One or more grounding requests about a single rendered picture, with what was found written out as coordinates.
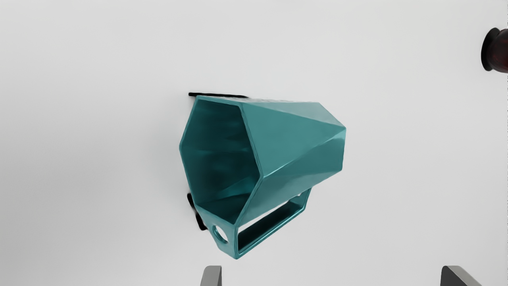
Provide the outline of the teal faceted mug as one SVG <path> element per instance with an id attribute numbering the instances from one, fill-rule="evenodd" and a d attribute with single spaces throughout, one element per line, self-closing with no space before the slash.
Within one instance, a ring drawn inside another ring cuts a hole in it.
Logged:
<path id="1" fill-rule="evenodd" d="M 317 102 L 189 96 L 179 144 L 189 201 L 218 248 L 239 259 L 342 170 L 346 128 Z"/>

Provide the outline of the dark red bottle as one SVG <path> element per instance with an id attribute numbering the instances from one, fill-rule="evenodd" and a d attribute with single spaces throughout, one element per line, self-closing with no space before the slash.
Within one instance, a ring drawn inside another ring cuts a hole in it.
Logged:
<path id="1" fill-rule="evenodd" d="M 508 28 L 488 31 L 481 47 L 481 64 L 486 71 L 508 74 Z"/>

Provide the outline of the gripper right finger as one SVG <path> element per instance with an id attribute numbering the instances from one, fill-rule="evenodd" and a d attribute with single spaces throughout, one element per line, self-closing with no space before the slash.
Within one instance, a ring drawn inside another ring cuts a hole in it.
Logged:
<path id="1" fill-rule="evenodd" d="M 461 266 L 443 266 L 440 286 L 481 286 L 481 284 Z"/>

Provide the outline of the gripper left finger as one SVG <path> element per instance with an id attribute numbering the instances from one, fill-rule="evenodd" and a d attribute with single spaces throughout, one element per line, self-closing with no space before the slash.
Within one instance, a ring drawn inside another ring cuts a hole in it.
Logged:
<path id="1" fill-rule="evenodd" d="M 222 269 L 220 265 L 206 266 L 200 286 L 223 286 Z"/>

